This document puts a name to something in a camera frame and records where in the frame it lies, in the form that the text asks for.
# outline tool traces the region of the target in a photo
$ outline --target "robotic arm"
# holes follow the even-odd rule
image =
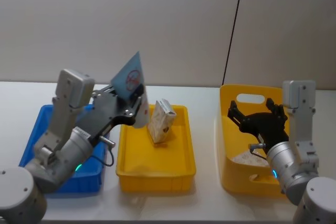
[[[287,117],[282,105],[268,98],[270,113],[243,115],[235,101],[228,117],[239,130],[254,135],[259,144],[251,144],[250,152],[263,149],[269,166],[277,173],[281,192],[296,206],[295,224],[336,223],[336,181],[319,177],[319,158],[312,142],[312,116],[315,113],[313,81],[285,81],[283,105],[290,117],[290,135],[286,134]]]
[[[61,71],[52,99],[53,115],[34,146],[35,158],[25,168],[0,171],[0,216],[9,223],[41,221],[47,208],[44,194],[54,192],[70,178],[99,142],[112,149],[115,143],[104,135],[114,126],[135,123],[144,93],[142,84],[127,101],[118,97],[111,85],[97,91],[93,86],[88,75]],[[92,110],[76,121],[91,96]]]

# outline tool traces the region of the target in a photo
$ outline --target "yellow plastic tray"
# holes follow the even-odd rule
[[[153,144],[147,127],[121,126],[116,174],[125,192],[180,192],[191,188],[196,173],[187,108],[177,116],[166,142]],[[154,105],[150,105],[152,114]]]
[[[261,104],[242,103],[237,101],[239,94],[263,95]],[[269,167],[245,165],[232,159],[248,151],[248,144],[258,143],[251,134],[242,133],[238,126],[227,117],[227,111],[232,100],[235,100],[239,110],[244,115],[256,112],[269,112],[266,99],[272,98],[274,103],[282,104],[282,90],[279,88],[224,85],[220,89],[220,108],[217,118],[217,157],[221,184],[229,192],[256,196],[283,197],[278,181]],[[289,134],[289,122],[285,123],[285,131]]]

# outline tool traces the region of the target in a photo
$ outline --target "silver joint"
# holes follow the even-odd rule
[[[100,136],[99,140],[102,141],[103,143],[106,143],[108,147],[110,147],[111,149],[113,149],[115,147],[115,142],[107,139],[104,136]]]
[[[266,144],[264,143],[259,143],[259,144],[249,144],[248,148],[250,151],[253,151],[255,149],[263,149],[266,147]]]
[[[41,161],[41,165],[47,166],[53,158],[55,157],[55,153],[49,150],[47,147],[42,147],[40,150],[39,160]]]

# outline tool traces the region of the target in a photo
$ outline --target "green light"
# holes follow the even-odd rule
[[[80,164],[79,166],[77,166],[75,172],[82,166],[82,164]]]

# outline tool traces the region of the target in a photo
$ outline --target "blue box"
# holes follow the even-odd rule
[[[33,131],[31,132],[26,149],[19,166],[24,167],[34,157],[34,144],[47,130],[52,115],[52,105],[44,105],[40,109]],[[85,107],[79,117],[92,109],[92,104]],[[93,150],[93,155],[104,161],[107,147],[99,143]],[[94,193],[98,192],[102,183],[103,165],[94,158],[89,158],[75,174],[64,183],[55,193]]]

